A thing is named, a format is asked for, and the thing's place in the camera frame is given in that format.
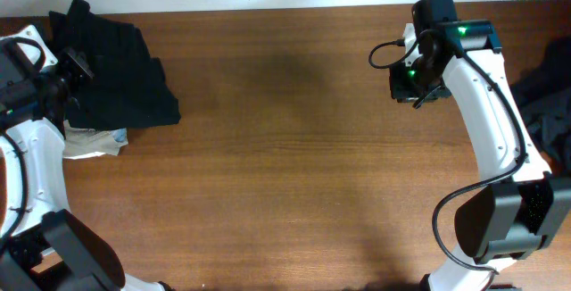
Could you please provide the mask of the black shorts with patterned waistband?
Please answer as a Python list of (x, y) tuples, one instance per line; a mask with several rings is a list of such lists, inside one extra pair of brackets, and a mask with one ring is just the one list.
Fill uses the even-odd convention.
[(68, 104), (65, 118), (76, 129), (145, 129), (179, 123), (178, 99), (161, 60), (148, 51), (141, 30), (90, 12), (72, 0), (67, 13), (49, 13), (52, 51), (70, 47), (83, 54), (94, 77)]

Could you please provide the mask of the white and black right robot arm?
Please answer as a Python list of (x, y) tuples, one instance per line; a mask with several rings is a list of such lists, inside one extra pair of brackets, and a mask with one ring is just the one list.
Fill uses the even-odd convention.
[(570, 210), (570, 181), (536, 149), (510, 92), (501, 42), (486, 20), (462, 21), (453, 0), (419, 0), (390, 65), (392, 98), (459, 107), (479, 181), (454, 216), (457, 245), (423, 290), (490, 290), (504, 269), (548, 247)]

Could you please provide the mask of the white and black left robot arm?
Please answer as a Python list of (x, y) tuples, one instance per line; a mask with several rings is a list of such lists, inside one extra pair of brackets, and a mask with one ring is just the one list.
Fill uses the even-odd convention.
[(70, 48), (54, 55), (33, 25), (1, 38), (3, 290), (167, 290), (128, 275), (118, 255), (70, 212), (63, 108), (93, 78)]

